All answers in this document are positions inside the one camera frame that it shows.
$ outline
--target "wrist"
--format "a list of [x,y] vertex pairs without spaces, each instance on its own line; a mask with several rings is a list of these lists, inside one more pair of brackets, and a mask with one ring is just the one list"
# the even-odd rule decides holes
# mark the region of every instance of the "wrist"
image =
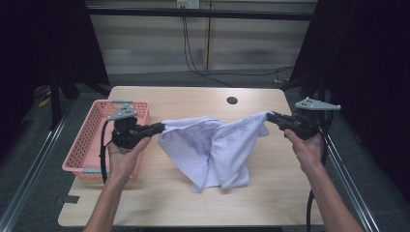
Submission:
[[321,162],[319,162],[315,165],[310,166],[309,168],[306,168],[305,174],[308,178],[315,178],[327,175],[327,171],[325,166]]
[[126,185],[128,179],[129,179],[128,176],[126,178],[122,175],[112,174],[112,175],[108,176],[105,185],[123,189],[124,186]]

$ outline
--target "metal rail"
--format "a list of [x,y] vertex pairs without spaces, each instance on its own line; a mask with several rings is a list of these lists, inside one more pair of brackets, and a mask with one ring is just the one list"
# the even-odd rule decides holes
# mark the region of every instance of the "metal rail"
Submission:
[[274,13],[274,12],[242,12],[221,10],[195,10],[195,9],[145,9],[122,7],[38,7],[39,13],[47,14],[87,14],[87,15],[135,15],[135,16],[180,16],[180,17],[218,17],[218,18],[248,18],[272,20],[299,20],[310,21],[315,18],[336,17],[335,15],[317,15],[300,13]]
[[15,222],[18,219],[31,191],[33,190],[37,180],[39,179],[42,170],[45,166],[48,157],[50,156],[51,150],[54,147],[64,125],[66,124],[67,117],[73,109],[75,101],[71,101],[68,105],[66,113],[63,115],[60,123],[48,133],[48,136],[43,144],[42,149],[36,156],[30,170],[27,172],[23,182],[19,186],[15,196],[12,201],[7,206],[4,214],[0,217],[0,231],[10,232],[15,226]]
[[334,142],[332,141],[332,138],[327,133],[325,133],[321,128],[319,128],[319,130],[329,149],[329,157],[331,158],[331,161],[334,167],[336,168],[337,174],[340,177],[341,182],[343,183],[344,188],[346,189],[347,194],[349,195],[349,198],[356,209],[356,212],[358,214],[359,219],[362,222],[363,227],[366,231],[369,232],[379,232],[380,229],[378,228],[366,202],[360,195],[359,190],[353,182],[352,177],[347,171],[343,159],[341,159],[341,156],[338,154],[338,151],[336,149]]

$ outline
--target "gray floor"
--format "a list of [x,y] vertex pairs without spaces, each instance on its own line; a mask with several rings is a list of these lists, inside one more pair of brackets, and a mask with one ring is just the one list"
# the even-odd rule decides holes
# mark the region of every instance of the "gray floor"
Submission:
[[[271,73],[272,71],[258,71],[258,73]],[[284,80],[289,71],[278,75],[237,75],[227,74],[229,71],[219,72],[225,74],[204,76],[192,72],[161,72],[142,74],[121,74],[110,77],[111,86],[117,85],[140,85],[140,86],[206,86],[206,87],[233,87],[244,88],[276,88],[276,79]],[[256,71],[242,71],[241,73],[256,73]],[[13,231],[80,231],[80,228],[63,228],[58,224],[57,218],[62,205],[58,204],[59,197],[67,195],[73,174],[62,170],[61,165],[65,156],[73,144],[73,140],[85,118],[92,102],[105,97],[94,92],[86,86],[78,85],[81,94],[74,102],[73,110],[67,117],[56,144],[52,148],[45,167],[41,171],[39,179],[30,192],[18,219],[14,224]],[[291,89],[285,92],[285,96],[292,107],[294,102],[300,100],[299,90]],[[15,143],[5,153],[7,157],[0,162],[0,213],[3,214],[13,199],[19,184],[26,177],[26,173],[34,162],[38,152],[49,133],[51,110],[50,105],[37,108],[37,103],[43,96],[36,99],[33,108],[25,117]],[[62,107],[69,105],[70,101],[62,98]],[[381,231],[409,231],[410,207],[405,202],[399,191],[390,179],[380,170],[371,157],[371,152],[366,145],[358,144],[355,132],[350,128],[340,113],[335,115],[330,134],[337,145],[343,160],[348,167],[358,189],[363,195],[365,202],[371,209]],[[328,161],[327,169],[337,185],[343,199],[349,209],[354,211],[353,205],[343,189],[337,177],[335,169]],[[195,229],[195,231],[278,231],[276,228],[208,228]],[[283,231],[305,231],[301,226],[285,226]],[[323,231],[322,226],[313,226],[312,231]],[[115,228],[115,231],[135,231],[135,228]],[[145,228],[144,231],[182,231],[174,229]]]

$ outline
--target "human arm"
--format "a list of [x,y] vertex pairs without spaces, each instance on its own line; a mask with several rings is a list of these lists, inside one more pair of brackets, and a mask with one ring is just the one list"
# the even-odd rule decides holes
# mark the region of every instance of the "human arm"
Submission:
[[111,231],[121,193],[126,185],[139,153],[145,149],[151,138],[143,138],[132,150],[124,150],[114,143],[109,143],[110,173],[102,189],[93,214],[83,231]]
[[285,130],[284,133],[292,143],[302,171],[307,175],[326,231],[364,231],[342,201],[321,162],[320,135],[316,134],[313,138],[302,140],[292,130]]

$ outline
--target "black cable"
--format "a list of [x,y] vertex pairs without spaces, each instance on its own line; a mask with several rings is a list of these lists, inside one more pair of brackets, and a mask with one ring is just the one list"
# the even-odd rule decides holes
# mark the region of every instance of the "black cable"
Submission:
[[105,184],[105,181],[107,179],[107,174],[106,174],[106,165],[105,165],[105,148],[106,145],[109,143],[107,143],[106,145],[103,144],[103,138],[105,136],[105,129],[106,129],[106,125],[108,124],[108,121],[105,121],[105,123],[102,126],[102,138],[101,138],[101,147],[100,147],[100,166],[101,166],[101,170],[102,170],[102,181]]
[[[185,51],[185,61],[187,63],[188,68],[195,74],[199,74],[204,78],[216,81],[218,83],[221,83],[223,85],[229,86],[229,87],[233,87],[232,85],[225,83],[223,81],[217,80],[217,79],[213,79],[208,77],[209,75],[245,75],[245,76],[262,76],[262,75],[272,75],[274,74],[277,77],[278,80],[278,73],[284,72],[288,69],[292,69],[294,66],[288,66],[288,67],[280,67],[278,69],[276,69],[274,72],[265,72],[265,73],[235,73],[235,72],[214,72],[214,73],[203,73],[200,72],[198,70],[198,68],[196,67],[196,65],[193,62],[193,58],[192,58],[192,54],[190,52],[190,39],[188,36],[188,26],[187,26],[187,19],[185,17],[183,17],[183,24],[184,24],[184,51]],[[188,56],[187,54],[190,55],[190,62],[192,63],[193,68],[190,66],[190,62],[188,60]]]
[[308,194],[308,199],[307,199],[307,232],[310,232],[311,226],[310,226],[310,212],[311,212],[311,204],[313,203],[314,195],[313,195],[313,190],[311,189],[309,194]]
[[[204,78],[206,78],[206,79],[213,80],[213,81],[216,81],[216,82],[218,82],[218,83],[220,83],[220,84],[223,84],[223,85],[226,85],[226,86],[228,86],[228,87],[230,87],[230,88],[233,88],[233,86],[230,85],[230,84],[228,84],[228,83],[225,83],[225,82],[220,81],[220,80],[217,80],[217,79],[213,79],[213,78],[211,78],[211,77],[206,76],[205,74],[202,74],[202,73],[196,68],[195,63],[193,62],[192,54],[190,53],[190,40],[189,40],[189,37],[188,37],[187,19],[186,19],[185,17],[183,17],[182,20],[183,20],[183,24],[184,24],[184,51],[185,51],[184,53],[185,53],[185,61],[187,62],[188,68],[189,68],[193,73],[199,74],[199,75],[201,75],[202,77],[204,77]],[[190,60],[191,60],[191,62],[192,62],[192,65],[193,65],[194,70],[190,67],[190,63],[188,62],[187,45],[188,45],[188,52],[189,52],[189,55],[190,55]]]
[[[323,148],[322,148],[322,159],[321,159],[321,162],[322,162],[323,166],[326,165],[326,161],[327,161],[328,156],[329,156],[329,151],[328,151],[328,149],[327,149],[327,147],[326,147],[326,145],[325,145],[326,143],[324,142],[324,140],[325,140],[325,137],[324,137],[324,136],[326,136],[326,133],[327,133],[328,129],[325,128],[324,131],[325,131],[325,134],[321,134],[322,139],[323,139]],[[310,230],[311,230],[310,214],[311,214],[311,204],[312,204],[312,202],[313,202],[313,199],[314,199],[313,190],[310,189],[310,193],[309,193],[308,199],[307,199],[307,232],[310,232]]]

